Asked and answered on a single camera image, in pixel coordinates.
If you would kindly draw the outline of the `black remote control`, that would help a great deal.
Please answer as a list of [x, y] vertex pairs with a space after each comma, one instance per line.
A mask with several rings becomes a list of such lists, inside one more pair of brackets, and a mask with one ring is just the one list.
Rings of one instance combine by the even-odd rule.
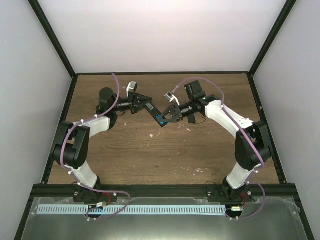
[[165, 121], [165, 118], [162, 116], [162, 113], [158, 110], [158, 108], [154, 105], [154, 103], [151, 101], [151, 102], [148, 102], [145, 104], [145, 107], [144, 107], [148, 113], [152, 116], [152, 118], [158, 123], [158, 125], [163, 128], [164, 126], [166, 125], [162, 125], [160, 123], [160, 121]]

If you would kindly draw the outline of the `black battery cover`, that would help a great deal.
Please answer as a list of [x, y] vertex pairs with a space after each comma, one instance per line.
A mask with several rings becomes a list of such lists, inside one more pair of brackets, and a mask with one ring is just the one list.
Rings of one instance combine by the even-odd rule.
[[195, 115], [193, 113], [190, 114], [187, 118], [188, 118], [188, 122], [190, 124], [195, 124], [196, 123], [196, 118], [195, 118]]

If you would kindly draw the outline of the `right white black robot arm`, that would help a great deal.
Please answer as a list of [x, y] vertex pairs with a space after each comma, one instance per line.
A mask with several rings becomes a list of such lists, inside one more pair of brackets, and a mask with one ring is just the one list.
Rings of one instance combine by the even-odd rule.
[[180, 83], [184, 86], [189, 101], [181, 104], [175, 96], [177, 88], [165, 94], [171, 103], [157, 121], [178, 123], [184, 118], [195, 124], [195, 114], [215, 121], [235, 139], [234, 156], [236, 164], [222, 181], [223, 198], [229, 202], [240, 196], [240, 189], [249, 183], [253, 174], [265, 167], [273, 156], [273, 147], [267, 125], [263, 121], [254, 122], [236, 113], [225, 105], [225, 96], [207, 95], [202, 89], [200, 78], [191, 77]]

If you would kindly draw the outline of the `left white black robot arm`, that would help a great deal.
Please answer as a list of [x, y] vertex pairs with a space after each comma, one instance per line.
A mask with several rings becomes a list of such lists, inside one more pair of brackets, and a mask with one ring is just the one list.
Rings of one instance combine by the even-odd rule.
[[86, 187], [84, 195], [89, 201], [97, 202], [102, 196], [102, 189], [98, 186], [100, 178], [87, 162], [90, 138], [111, 130], [116, 125], [118, 112], [131, 111], [134, 115], [152, 100], [135, 90], [129, 90], [127, 97], [121, 98], [105, 87], [99, 92], [96, 115], [87, 120], [59, 124], [50, 157], [74, 176], [79, 186]]

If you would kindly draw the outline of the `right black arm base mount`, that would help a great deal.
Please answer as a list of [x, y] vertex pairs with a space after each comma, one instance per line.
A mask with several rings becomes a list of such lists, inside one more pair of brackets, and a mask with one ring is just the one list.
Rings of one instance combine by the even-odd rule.
[[221, 204], [241, 204], [251, 198], [245, 193], [243, 187], [232, 189], [223, 184], [207, 184], [204, 186], [204, 191], [211, 202], [219, 202]]

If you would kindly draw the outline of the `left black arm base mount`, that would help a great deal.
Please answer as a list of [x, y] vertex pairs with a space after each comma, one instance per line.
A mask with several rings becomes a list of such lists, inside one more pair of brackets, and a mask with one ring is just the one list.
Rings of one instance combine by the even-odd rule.
[[100, 193], [77, 186], [72, 196], [73, 201], [85, 204], [95, 204], [98, 202], [115, 203], [117, 201], [118, 194], [113, 192], [113, 187], [114, 185], [102, 184], [98, 186], [98, 189], [102, 191], [111, 191], [111, 193]]

